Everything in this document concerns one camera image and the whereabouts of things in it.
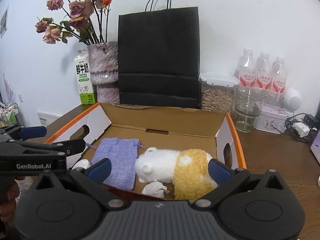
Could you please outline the person's left hand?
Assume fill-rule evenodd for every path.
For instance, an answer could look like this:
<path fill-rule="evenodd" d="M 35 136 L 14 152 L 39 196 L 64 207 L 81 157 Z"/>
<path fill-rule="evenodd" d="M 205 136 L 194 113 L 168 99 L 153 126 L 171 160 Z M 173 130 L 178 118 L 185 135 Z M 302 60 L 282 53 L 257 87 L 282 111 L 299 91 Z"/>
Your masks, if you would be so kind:
<path fill-rule="evenodd" d="M 15 177 L 15 182 L 5 192 L 6 200 L 1 204 L 1 221 L 8 223 L 13 220 L 16 210 L 16 197 L 20 189 L 16 181 L 25 180 L 25 177 Z"/>

